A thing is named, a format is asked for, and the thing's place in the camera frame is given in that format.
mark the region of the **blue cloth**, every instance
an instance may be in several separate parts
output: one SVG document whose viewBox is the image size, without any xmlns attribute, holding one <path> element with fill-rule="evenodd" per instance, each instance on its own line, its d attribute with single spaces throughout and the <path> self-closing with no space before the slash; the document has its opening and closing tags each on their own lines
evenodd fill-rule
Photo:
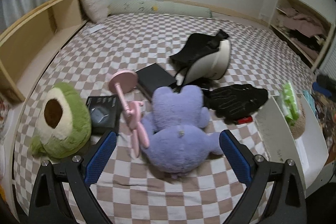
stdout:
<svg viewBox="0 0 336 224">
<path fill-rule="evenodd" d="M 150 141 L 141 147 L 149 161 L 173 178 L 184 176 L 199 166 L 209 155 L 222 155 L 219 132 L 206 134 L 210 113 L 203 107 L 199 87 L 187 85 L 180 93 L 164 86 L 154 91 L 153 111 L 142 119 Z"/>
<path fill-rule="evenodd" d="M 314 91 L 322 93 L 326 97 L 331 97 L 332 96 L 332 93 L 329 90 L 321 87 L 317 82 L 314 82 L 312 86 L 313 86 Z"/>
<path fill-rule="evenodd" d="M 314 112 L 314 115 L 316 115 L 314 98 L 310 95 L 310 93 L 307 90 L 303 90 L 302 93 L 303 93 L 303 96 L 306 98 L 311 110 Z"/>
</svg>

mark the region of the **white fluffy pillow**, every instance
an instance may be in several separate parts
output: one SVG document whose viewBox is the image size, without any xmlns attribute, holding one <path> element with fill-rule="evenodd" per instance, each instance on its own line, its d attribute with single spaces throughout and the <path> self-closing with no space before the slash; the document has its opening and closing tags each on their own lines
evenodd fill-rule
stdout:
<svg viewBox="0 0 336 224">
<path fill-rule="evenodd" d="M 109 10 L 106 0 L 81 0 L 86 15 L 94 23 L 107 18 Z"/>
</svg>

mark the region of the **red object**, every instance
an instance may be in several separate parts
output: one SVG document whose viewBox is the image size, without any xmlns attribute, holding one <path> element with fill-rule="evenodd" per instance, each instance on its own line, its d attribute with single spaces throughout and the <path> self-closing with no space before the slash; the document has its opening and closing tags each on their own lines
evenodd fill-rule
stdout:
<svg viewBox="0 0 336 224">
<path fill-rule="evenodd" d="M 245 118 L 239 119 L 238 121 L 236 121 L 236 124 L 242 124 L 248 122 L 253 122 L 252 116 L 247 116 Z"/>
</svg>

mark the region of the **black box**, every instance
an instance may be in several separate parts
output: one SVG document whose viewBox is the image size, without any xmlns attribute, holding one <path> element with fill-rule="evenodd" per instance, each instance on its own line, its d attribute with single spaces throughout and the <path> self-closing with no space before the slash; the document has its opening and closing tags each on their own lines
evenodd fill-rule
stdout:
<svg viewBox="0 0 336 224">
<path fill-rule="evenodd" d="M 89 96 L 86 106 L 91 116 L 92 134 L 101 135 L 110 130 L 118 135 L 122 107 L 117 95 Z"/>
<path fill-rule="evenodd" d="M 162 86 L 176 88 L 176 79 L 156 63 L 136 73 L 138 74 L 138 88 L 150 101 L 157 88 Z"/>
</svg>

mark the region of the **cushion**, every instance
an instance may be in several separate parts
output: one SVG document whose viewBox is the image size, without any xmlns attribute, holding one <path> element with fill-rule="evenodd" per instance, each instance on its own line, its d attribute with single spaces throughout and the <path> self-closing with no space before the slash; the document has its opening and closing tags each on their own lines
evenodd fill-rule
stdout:
<svg viewBox="0 0 336 224">
<path fill-rule="evenodd" d="M 212 17 L 211 10 L 206 7 L 156 0 L 116 0 L 109 5 L 109 12 L 111 15 L 145 13 Z"/>
<path fill-rule="evenodd" d="M 107 18 L 109 10 L 106 0 L 81 0 L 83 9 L 89 19 L 97 23 Z"/>
</svg>

